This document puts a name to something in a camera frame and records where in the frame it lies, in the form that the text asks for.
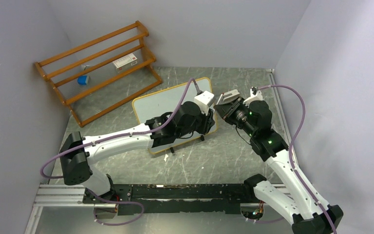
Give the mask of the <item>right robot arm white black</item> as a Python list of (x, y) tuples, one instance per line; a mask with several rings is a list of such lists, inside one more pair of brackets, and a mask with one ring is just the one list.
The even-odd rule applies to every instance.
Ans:
[(330, 205), (307, 180), (284, 138), (272, 128), (272, 112), (264, 100), (246, 104), (241, 97), (214, 109), (228, 124), (244, 130), (252, 150), (279, 176), (290, 195), (276, 189), (262, 175), (248, 178), (243, 189), (247, 201), (267, 203), (295, 234), (335, 234), (343, 211)]

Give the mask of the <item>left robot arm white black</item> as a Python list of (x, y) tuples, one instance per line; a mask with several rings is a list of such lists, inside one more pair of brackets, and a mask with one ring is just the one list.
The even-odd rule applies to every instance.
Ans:
[(214, 126), (214, 110), (203, 111), (186, 101), (176, 112), (166, 112), (133, 128), (100, 136), (82, 136), (74, 132), (61, 148), (62, 177), (67, 186), (82, 185), (104, 203), (115, 197), (111, 177), (95, 164), (121, 153), (138, 149), (168, 148), (188, 134), (206, 135)]

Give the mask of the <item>yellow framed whiteboard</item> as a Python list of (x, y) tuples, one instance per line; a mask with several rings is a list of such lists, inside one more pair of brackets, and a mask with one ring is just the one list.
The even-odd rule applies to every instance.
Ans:
[[(202, 91), (209, 91), (212, 92), (212, 85), (211, 81), (207, 77), (195, 79), (200, 90)], [(134, 110), (134, 114), (138, 120), (138, 123), (145, 123), (146, 120), (151, 119), (153, 117), (158, 117), (165, 112), (172, 112), (174, 111), (175, 107), (177, 106), (187, 83), (179, 84), (167, 89), (163, 89), (161, 91), (157, 91), (148, 95), (144, 95), (138, 98), (135, 98), (132, 101), (132, 107)], [(194, 87), (194, 83), (192, 82), (188, 88), (187, 94), (183, 100), (185, 101), (193, 101), (194, 97), (196, 96), (196, 88)], [(215, 120), (214, 126), (211, 127), (210, 131), (207, 135), (212, 134), (218, 130), (218, 122), (216, 115), (214, 114), (213, 120)], [(200, 134), (194, 133), (192, 137), (188, 139), (176, 139), (173, 143), (167, 144), (164, 146), (155, 147), (152, 149), (148, 149), (148, 151), (156, 155), (158, 153), (164, 152), (165, 150), (170, 149), (171, 147), (177, 147), (184, 143), (196, 140), (200, 138)]]

